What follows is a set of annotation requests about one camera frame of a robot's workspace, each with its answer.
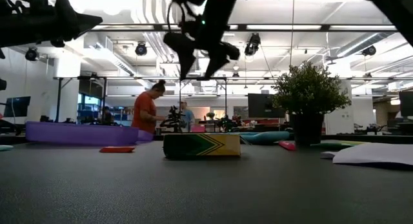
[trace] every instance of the black screen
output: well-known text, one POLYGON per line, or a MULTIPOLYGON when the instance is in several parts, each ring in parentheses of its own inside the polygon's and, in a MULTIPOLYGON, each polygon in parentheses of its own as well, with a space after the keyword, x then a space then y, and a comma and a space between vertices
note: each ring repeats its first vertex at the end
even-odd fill
POLYGON ((30 97, 7 98, 5 117, 26 117, 29 104, 30 97))
POLYGON ((413 92, 400 92, 400 113, 403 117, 413 116, 413 92))
POLYGON ((272 107, 270 94, 248 94, 248 117, 252 118, 284 118, 282 108, 272 107))

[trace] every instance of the desk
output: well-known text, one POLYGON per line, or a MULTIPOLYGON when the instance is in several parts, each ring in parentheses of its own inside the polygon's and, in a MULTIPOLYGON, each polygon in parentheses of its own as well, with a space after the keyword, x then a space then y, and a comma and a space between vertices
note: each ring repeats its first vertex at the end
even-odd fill
POLYGON ((169 161, 16 146, 0 153, 0 223, 413 223, 413 173, 243 145, 240 159, 169 161))

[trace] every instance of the white column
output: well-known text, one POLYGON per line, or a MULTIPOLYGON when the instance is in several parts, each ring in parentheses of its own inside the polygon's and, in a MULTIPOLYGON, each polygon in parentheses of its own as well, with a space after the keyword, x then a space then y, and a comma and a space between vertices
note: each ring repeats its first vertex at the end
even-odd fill
MULTIPOLYGON (((351 77, 350 63, 338 61, 335 65, 328 66, 332 76, 351 77)), ((350 81, 341 82, 341 90, 347 89, 347 96, 352 97, 352 88, 350 81)), ((326 134, 354 133, 354 114, 353 106, 349 105, 344 109, 339 109, 325 116, 326 134)))
MULTIPOLYGON (((77 77, 80 75, 80 68, 81 59, 71 53, 64 54, 55 60, 56 77, 77 77)), ((63 80, 63 85, 65 86, 61 89, 59 121, 64 121, 66 118, 76 120, 79 81, 75 79, 71 81, 63 80)))

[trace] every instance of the purple mat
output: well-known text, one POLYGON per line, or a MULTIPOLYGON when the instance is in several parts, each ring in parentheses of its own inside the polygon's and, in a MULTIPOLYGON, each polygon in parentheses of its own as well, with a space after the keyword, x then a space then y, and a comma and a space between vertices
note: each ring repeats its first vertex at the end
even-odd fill
POLYGON ((75 145, 125 146, 148 142, 152 134, 134 127, 111 127, 101 125, 75 125, 28 121, 26 139, 47 143, 75 145))

